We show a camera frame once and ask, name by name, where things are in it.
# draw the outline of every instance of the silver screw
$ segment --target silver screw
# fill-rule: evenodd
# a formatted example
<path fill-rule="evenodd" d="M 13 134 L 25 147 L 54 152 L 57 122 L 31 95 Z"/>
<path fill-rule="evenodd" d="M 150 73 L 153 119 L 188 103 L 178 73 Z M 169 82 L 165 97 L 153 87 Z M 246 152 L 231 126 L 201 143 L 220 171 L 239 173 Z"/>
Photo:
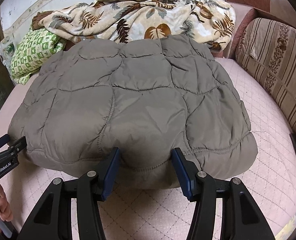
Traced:
<path fill-rule="evenodd" d="M 94 176 L 96 176 L 96 174 L 97 174 L 97 172 L 95 172 L 95 171 L 88 171 L 87 172 L 88 177 L 94 177 Z"/>
<path fill-rule="evenodd" d="M 58 185 L 61 182 L 61 178 L 55 178 L 52 183 Z"/>
<path fill-rule="evenodd" d="M 204 171 L 198 171 L 197 175 L 201 178 L 204 178 L 207 176 L 207 173 L 205 173 Z"/>
<path fill-rule="evenodd" d="M 232 179 L 232 182 L 234 183 L 234 184 L 240 184 L 241 183 L 241 180 L 239 179 L 239 178 L 233 178 Z"/>

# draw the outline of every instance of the human hand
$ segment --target human hand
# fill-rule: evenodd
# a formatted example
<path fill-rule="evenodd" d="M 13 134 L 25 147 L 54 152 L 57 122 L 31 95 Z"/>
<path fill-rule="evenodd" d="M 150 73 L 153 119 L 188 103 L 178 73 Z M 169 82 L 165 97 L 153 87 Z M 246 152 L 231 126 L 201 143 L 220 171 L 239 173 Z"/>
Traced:
<path fill-rule="evenodd" d="M 10 204 L 7 201 L 4 189 L 0 185 L 0 218 L 2 221 L 11 221 L 14 216 L 10 209 Z"/>

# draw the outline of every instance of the green checkered pillow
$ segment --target green checkered pillow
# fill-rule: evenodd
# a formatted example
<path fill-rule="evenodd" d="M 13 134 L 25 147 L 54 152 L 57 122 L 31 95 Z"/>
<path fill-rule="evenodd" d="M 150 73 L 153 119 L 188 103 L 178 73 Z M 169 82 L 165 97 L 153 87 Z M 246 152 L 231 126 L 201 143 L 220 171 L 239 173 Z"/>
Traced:
<path fill-rule="evenodd" d="M 29 30 L 18 44 L 10 63 L 11 75 L 17 83 L 26 84 L 47 59 L 64 49 L 66 40 L 45 28 Z"/>

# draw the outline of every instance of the gray quilted blanket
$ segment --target gray quilted blanket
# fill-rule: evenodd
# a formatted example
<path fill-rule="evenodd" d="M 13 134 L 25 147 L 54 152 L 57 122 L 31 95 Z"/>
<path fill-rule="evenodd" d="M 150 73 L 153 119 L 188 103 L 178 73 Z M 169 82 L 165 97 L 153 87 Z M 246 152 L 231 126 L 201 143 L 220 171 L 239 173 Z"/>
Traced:
<path fill-rule="evenodd" d="M 184 35 L 128 44 L 85 40 L 41 68 L 8 133 L 27 158 L 79 177 L 113 147 L 117 183 L 178 187 L 170 156 L 215 178 L 246 171 L 257 155 L 243 102 L 209 49 Z"/>

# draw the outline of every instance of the floral blanket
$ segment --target floral blanket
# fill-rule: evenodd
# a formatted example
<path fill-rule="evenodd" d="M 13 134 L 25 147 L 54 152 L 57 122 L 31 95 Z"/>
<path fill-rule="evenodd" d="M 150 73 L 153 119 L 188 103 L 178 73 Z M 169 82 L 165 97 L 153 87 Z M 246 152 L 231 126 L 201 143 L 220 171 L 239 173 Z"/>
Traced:
<path fill-rule="evenodd" d="M 102 38 L 117 43 L 185 34 L 220 52 L 229 43 L 235 11 L 220 0 L 95 0 L 54 11 L 39 21 L 74 43 Z"/>

